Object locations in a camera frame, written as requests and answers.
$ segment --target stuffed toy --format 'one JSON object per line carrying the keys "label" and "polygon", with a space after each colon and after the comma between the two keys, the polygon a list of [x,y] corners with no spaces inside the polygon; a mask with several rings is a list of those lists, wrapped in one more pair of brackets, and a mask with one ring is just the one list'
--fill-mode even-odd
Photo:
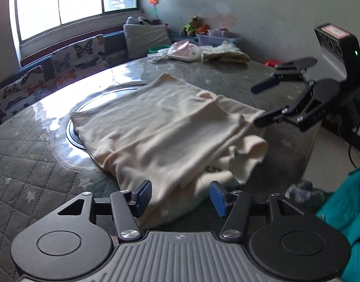
{"label": "stuffed toy", "polygon": [[191,21],[184,26],[183,30],[179,32],[180,36],[188,35],[189,37],[196,36],[197,29],[202,26],[202,20],[198,16],[194,16]]}
{"label": "stuffed toy", "polygon": [[201,26],[197,29],[197,34],[199,35],[206,35],[207,34],[207,30],[210,29],[210,26],[208,26],[207,24],[205,24],[204,26]]}

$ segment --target red object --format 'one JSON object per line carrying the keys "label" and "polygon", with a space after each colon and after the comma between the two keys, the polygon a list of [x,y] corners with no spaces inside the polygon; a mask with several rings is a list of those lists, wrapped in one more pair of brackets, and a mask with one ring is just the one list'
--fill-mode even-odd
{"label": "red object", "polygon": [[268,67],[275,67],[276,65],[280,65],[281,63],[283,62],[276,59],[269,59],[268,61],[264,62],[264,65]]}

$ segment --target quilted tablecloth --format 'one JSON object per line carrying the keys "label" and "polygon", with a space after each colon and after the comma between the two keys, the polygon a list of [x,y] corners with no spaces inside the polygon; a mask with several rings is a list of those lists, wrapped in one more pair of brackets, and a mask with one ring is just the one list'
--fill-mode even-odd
{"label": "quilted tablecloth", "polygon": [[[290,103],[303,88],[302,84],[288,83],[253,96],[250,87],[271,72],[258,63],[151,64],[143,58],[75,82],[21,111],[0,126],[0,281],[13,281],[16,277],[10,244],[21,230],[83,191],[108,197],[119,189],[116,179],[97,168],[85,151],[67,140],[69,112],[121,84],[150,82],[163,72],[266,110]],[[255,168],[244,190],[284,192],[299,181],[316,132],[314,127],[300,133],[284,123],[268,127],[264,136],[269,144],[268,155]],[[223,222],[207,200],[196,211],[160,229],[218,232]]]}

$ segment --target window frame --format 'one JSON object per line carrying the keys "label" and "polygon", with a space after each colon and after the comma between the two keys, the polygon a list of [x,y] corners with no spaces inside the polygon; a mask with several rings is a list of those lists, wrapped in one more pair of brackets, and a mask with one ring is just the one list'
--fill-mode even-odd
{"label": "window frame", "polygon": [[103,16],[108,16],[108,15],[113,15],[113,14],[119,14],[119,13],[127,13],[127,12],[133,12],[133,11],[137,11],[139,10],[139,0],[136,0],[136,7],[134,8],[125,8],[125,9],[118,9],[118,10],[111,10],[109,12],[106,12],[104,11],[104,0],[101,0],[102,2],[102,13],[101,14],[98,14],[98,15],[94,15],[94,16],[89,16],[89,17],[84,17],[84,18],[81,18],[81,19],[78,19],[78,20],[74,20],[74,21],[71,21],[71,22],[67,22],[67,23],[61,23],[61,16],[60,16],[60,13],[59,13],[59,18],[60,18],[60,25],[57,25],[53,28],[50,28],[48,30],[45,30],[39,34],[36,34],[32,37],[29,37],[25,40],[22,40],[21,38],[21,31],[20,31],[20,24],[19,24],[19,20],[18,20],[18,8],[17,8],[17,0],[14,0],[14,13],[15,13],[15,21],[16,21],[16,26],[17,26],[17,33],[18,33],[18,38],[19,38],[19,42],[20,42],[20,45],[26,43],[26,42],[29,42],[37,37],[40,37],[46,33],[49,33],[49,32],[52,32],[52,31],[56,31],[58,29],[61,29],[63,27],[66,27],[68,25],[71,25],[71,24],[74,24],[74,23],[78,23],[78,22],[81,22],[81,21],[85,21],[85,20],[88,20],[88,19],[93,19],[93,18],[98,18],[98,17],[103,17]]}

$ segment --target beige cloth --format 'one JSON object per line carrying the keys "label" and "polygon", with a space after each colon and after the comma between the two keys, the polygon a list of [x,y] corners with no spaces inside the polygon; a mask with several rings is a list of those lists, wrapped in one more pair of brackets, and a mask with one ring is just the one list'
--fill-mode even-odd
{"label": "beige cloth", "polygon": [[[246,182],[267,151],[252,125],[261,113],[164,73],[71,119],[92,159],[121,189],[152,181],[151,202],[138,220],[150,228],[194,209],[212,180]],[[207,173],[207,166],[221,171]]]}

